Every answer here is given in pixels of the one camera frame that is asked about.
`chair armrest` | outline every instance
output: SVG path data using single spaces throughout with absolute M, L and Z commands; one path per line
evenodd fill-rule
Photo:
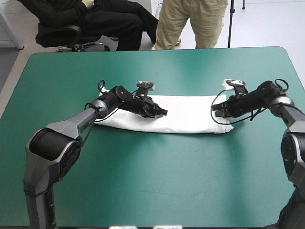
M 48 34 L 61 32 L 61 31 L 71 31 L 72 33 L 75 34 L 71 39 L 70 43 L 68 44 L 68 47 L 73 47 L 75 44 L 77 44 L 77 41 L 81 37 L 81 28 L 76 25 L 67 25 L 60 28 L 52 28 L 45 26 L 41 23 L 38 23 L 38 34 L 36 36 L 36 42 L 41 43 L 40 41 L 42 40 L 43 37 L 47 36 Z

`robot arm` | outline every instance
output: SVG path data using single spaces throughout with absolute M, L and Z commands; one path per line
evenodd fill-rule
M 246 90 L 240 93 L 236 87 L 234 90 L 235 95 L 227 101 L 212 106 L 216 116 L 240 117 L 256 109 L 268 108 L 287 126 L 281 152 L 288 180 L 294 184 L 295 191 L 282 210 L 278 223 L 266 228 L 305 228 L 305 114 L 294 107 L 294 102 L 286 95 L 287 89 L 283 90 L 276 82 L 266 81 L 250 93 Z
M 27 165 L 24 191 L 31 229 L 56 227 L 53 184 L 59 182 L 71 169 L 84 144 L 82 133 L 96 119 L 104 119 L 120 108 L 145 118 L 162 117 L 167 111 L 147 96 L 151 82 L 139 82 L 138 93 L 132 95 L 122 86 L 104 92 L 79 114 L 51 123 L 36 132 L 26 145 Z

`white cabinet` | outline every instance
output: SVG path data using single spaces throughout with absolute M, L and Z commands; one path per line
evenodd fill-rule
M 0 48 L 16 47 L 23 49 L 23 43 L 17 37 L 11 23 L 0 6 Z
M 157 8 L 158 8 L 158 0 L 130 0 L 134 2 L 138 2 L 143 5 L 153 16 L 156 16 Z

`green table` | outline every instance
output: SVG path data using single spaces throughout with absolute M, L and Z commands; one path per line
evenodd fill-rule
M 0 225 L 28 225 L 24 146 L 48 123 L 67 119 L 106 87 L 151 94 L 215 95 L 224 78 L 252 91 L 286 79 L 305 110 L 305 92 L 280 47 L 31 56 L 0 120 Z M 181 224 L 260 227 L 275 223 L 294 188 L 280 153 L 285 125 L 270 112 L 223 135 L 140 133 L 94 126 L 78 162 L 54 185 L 59 226 Z

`white cloth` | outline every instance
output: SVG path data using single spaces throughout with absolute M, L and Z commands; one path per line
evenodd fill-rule
M 138 114 L 119 109 L 108 119 L 96 124 L 133 131 L 180 134 L 222 134 L 233 129 L 231 125 L 220 125 L 212 120 L 210 108 L 215 96 L 149 96 L 162 109 L 168 110 L 167 116 L 143 118 Z M 214 104 L 225 100 L 224 94 L 219 96 Z M 222 117 L 217 117 L 215 120 L 228 123 L 228 120 Z

